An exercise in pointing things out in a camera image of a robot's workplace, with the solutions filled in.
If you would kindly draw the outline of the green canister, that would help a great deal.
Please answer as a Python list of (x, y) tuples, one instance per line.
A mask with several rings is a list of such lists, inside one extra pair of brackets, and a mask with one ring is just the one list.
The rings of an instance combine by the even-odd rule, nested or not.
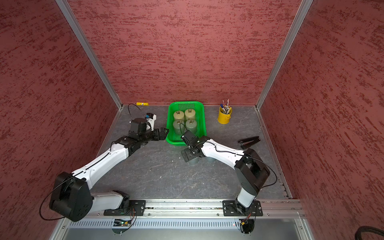
[(193, 134), (197, 133), (197, 121), (194, 119), (189, 119), (185, 123), (186, 125), (186, 130), (192, 132)]
[(183, 135), (185, 132), (185, 122), (181, 119), (173, 122), (173, 128), (175, 135)]

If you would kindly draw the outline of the beige canister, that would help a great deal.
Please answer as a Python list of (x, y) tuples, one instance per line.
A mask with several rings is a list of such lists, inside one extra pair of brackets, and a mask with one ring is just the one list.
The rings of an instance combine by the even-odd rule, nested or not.
[(178, 120), (184, 121), (185, 120), (185, 112), (175, 111), (173, 114), (173, 117), (174, 117), (175, 121), (178, 121)]
[(196, 111), (194, 109), (185, 110), (185, 119), (186, 120), (195, 120), (196, 119)]

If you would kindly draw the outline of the grey canister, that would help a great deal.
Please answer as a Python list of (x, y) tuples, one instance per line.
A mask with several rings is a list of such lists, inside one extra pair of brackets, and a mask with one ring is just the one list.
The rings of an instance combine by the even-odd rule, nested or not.
[(206, 160), (210, 163), (213, 163), (216, 159), (212, 158), (212, 157), (206, 157)]
[(194, 165), (198, 164), (199, 161), (200, 161), (200, 157), (196, 157), (196, 158), (194, 158), (194, 159), (188, 161), (188, 164), (189, 164), (190, 166), (194, 166)]

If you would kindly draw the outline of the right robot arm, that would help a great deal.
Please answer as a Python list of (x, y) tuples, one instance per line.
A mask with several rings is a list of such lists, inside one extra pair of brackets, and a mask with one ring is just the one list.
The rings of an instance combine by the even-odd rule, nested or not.
[(271, 174), (270, 168), (256, 151), (232, 149), (207, 136), (198, 138), (190, 132), (183, 134), (181, 140), (187, 145), (182, 151), (185, 162), (195, 158), (212, 158), (236, 172), (241, 190), (235, 200), (235, 209), (239, 214), (245, 215)]

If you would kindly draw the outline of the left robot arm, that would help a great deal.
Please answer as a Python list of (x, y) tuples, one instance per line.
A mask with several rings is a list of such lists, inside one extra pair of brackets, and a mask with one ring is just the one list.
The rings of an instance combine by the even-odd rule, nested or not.
[(93, 186), (120, 162), (132, 156), (150, 141), (163, 141), (169, 129), (154, 127), (155, 119), (136, 118), (131, 121), (127, 136), (113, 141), (108, 150), (72, 173), (62, 172), (55, 179), (49, 208), (73, 222), (87, 214), (103, 211), (117, 216), (135, 215), (130, 197), (122, 191), (92, 194)]

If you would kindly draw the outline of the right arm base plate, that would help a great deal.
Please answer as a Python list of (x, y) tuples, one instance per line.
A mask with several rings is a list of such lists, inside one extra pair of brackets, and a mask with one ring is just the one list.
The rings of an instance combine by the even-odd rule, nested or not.
[(223, 212), (225, 217), (262, 217), (263, 210), (260, 201), (254, 200), (249, 207), (244, 207), (237, 201), (224, 200)]

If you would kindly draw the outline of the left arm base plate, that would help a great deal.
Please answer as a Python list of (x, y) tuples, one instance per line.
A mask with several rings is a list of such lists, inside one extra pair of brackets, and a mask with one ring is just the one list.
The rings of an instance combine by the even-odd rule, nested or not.
[(113, 216), (113, 217), (136, 217), (143, 216), (146, 208), (145, 200), (129, 200), (124, 201), (117, 209), (115, 210), (105, 210), (104, 216)]

